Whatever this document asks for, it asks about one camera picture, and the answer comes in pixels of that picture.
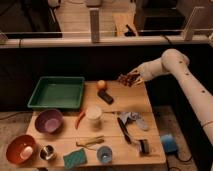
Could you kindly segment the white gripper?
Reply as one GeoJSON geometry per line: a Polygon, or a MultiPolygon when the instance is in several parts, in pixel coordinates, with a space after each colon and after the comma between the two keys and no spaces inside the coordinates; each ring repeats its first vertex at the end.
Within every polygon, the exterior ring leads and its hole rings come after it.
{"type": "Polygon", "coordinates": [[[132,69],[128,74],[137,75],[139,81],[150,81],[158,76],[167,75],[168,71],[162,64],[160,58],[144,62],[140,64],[137,68],[132,69]]]}

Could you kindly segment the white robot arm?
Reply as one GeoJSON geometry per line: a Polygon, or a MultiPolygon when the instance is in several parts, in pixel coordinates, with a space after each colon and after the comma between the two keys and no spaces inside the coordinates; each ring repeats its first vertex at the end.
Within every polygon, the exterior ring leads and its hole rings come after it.
{"type": "Polygon", "coordinates": [[[161,75],[173,75],[213,145],[213,95],[190,72],[188,65],[189,59],[185,54],[176,49],[167,49],[160,58],[140,64],[129,74],[138,75],[134,85],[161,75]]]}

